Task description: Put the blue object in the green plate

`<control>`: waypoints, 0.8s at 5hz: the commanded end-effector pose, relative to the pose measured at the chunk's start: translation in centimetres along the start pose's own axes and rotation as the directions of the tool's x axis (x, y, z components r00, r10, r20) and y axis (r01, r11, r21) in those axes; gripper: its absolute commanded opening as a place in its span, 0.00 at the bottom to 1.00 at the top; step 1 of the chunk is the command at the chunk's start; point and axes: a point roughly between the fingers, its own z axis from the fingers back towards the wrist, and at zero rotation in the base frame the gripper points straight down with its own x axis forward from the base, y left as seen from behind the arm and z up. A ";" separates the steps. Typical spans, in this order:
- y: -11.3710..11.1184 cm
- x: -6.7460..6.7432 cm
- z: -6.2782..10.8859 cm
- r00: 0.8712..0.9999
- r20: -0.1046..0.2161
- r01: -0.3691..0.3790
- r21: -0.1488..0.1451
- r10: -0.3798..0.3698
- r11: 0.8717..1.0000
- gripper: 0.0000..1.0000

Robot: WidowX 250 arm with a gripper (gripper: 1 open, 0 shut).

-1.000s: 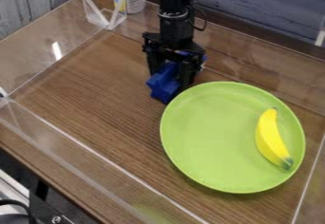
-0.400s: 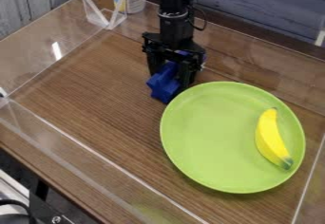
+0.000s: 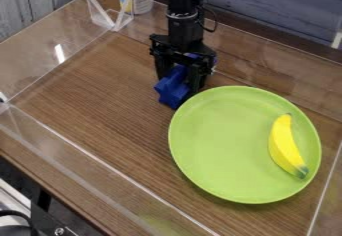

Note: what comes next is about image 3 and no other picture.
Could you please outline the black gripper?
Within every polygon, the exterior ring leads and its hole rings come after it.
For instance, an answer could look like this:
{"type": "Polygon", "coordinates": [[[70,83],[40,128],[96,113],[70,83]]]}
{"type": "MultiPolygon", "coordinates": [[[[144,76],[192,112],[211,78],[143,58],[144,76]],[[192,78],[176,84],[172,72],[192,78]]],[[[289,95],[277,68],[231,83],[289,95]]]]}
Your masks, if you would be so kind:
{"type": "MultiPolygon", "coordinates": [[[[203,43],[206,31],[202,15],[188,18],[168,17],[168,32],[150,35],[150,54],[155,57],[158,79],[162,79],[174,67],[174,60],[168,55],[184,53],[217,55],[215,51],[203,43]]],[[[199,92],[206,78],[211,74],[213,69],[209,66],[190,66],[187,85],[191,94],[199,92]]]]}

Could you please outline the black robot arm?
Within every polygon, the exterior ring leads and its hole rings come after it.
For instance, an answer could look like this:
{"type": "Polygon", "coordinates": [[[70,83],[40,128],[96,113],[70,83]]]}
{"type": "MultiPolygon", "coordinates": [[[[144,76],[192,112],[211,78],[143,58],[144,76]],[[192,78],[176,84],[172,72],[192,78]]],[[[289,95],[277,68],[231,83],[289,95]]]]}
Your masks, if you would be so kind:
{"type": "Polygon", "coordinates": [[[158,78],[162,79],[176,63],[188,69],[186,86],[190,94],[199,92],[213,73],[217,52],[205,44],[205,0],[167,0],[166,35],[151,34],[150,54],[155,58],[158,78]]]}

